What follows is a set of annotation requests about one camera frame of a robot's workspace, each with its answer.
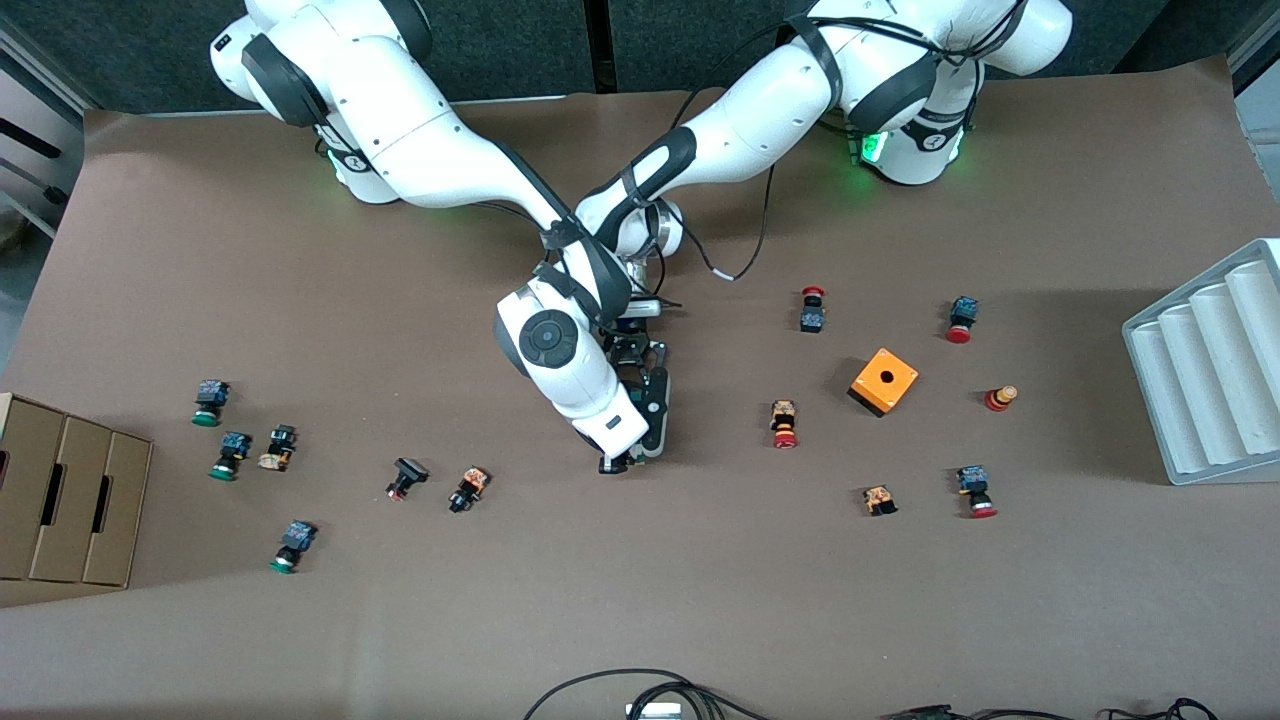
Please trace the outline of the green push button blue block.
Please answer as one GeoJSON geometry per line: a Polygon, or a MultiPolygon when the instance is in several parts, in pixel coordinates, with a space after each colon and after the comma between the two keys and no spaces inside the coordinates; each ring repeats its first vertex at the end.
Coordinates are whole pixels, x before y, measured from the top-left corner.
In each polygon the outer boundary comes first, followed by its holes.
{"type": "Polygon", "coordinates": [[[242,432],[227,432],[221,437],[219,456],[212,464],[209,475],[220,482],[234,482],[238,477],[241,462],[244,461],[252,448],[253,437],[242,432]]]}
{"type": "Polygon", "coordinates": [[[293,574],[317,533],[319,528],[312,523],[293,520],[282,536],[282,547],[276,551],[269,568],[280,574],[293,574]]]}
{"type": "Polygon", "coordinates": [[[197,427],[219,427],[229,393],[230,384],[224,380],[202,380],[195,398],[196,410],[192,414],[191,423],[197,427]]]}

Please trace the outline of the grey ridged plastic tray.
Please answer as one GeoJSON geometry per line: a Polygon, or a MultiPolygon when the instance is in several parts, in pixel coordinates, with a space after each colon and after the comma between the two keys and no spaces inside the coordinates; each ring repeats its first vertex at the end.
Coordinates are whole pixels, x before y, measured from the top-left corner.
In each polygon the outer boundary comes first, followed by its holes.
{"type": "Polygon", "coordinates": [[[1171,486],[1280,484],[1280,237],[1123,324],[1171,486]]]}

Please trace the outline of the black vertical post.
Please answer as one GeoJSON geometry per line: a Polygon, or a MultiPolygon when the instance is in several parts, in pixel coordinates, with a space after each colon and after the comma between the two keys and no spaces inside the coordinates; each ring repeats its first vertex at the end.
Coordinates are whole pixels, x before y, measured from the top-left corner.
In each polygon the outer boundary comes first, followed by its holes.
{"type": "Polygon", "coordinates": [[[582,0],[593,83],[596,94],[617,94],[611,0],[582,0]]]}

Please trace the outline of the orange button enclosure box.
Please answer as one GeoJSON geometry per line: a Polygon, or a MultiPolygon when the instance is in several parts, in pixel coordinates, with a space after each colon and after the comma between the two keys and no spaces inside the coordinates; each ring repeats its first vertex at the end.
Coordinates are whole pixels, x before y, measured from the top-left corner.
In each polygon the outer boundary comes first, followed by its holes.
{"type": "Polygon", "coordinates": [[[847,396],[873,416],[892,413],[919,378],[919,372],[887,348],[878,348],[847,387],[847,396]]]}

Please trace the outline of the brown cardboard divider box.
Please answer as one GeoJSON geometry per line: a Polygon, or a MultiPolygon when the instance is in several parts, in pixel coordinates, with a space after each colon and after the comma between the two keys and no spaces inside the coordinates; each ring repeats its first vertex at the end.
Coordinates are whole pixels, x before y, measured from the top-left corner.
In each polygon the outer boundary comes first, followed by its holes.
{"type": "Polygon", "coordinates": [[[124,591],[150,439],[0,393],[0,609],[124,591]]]}

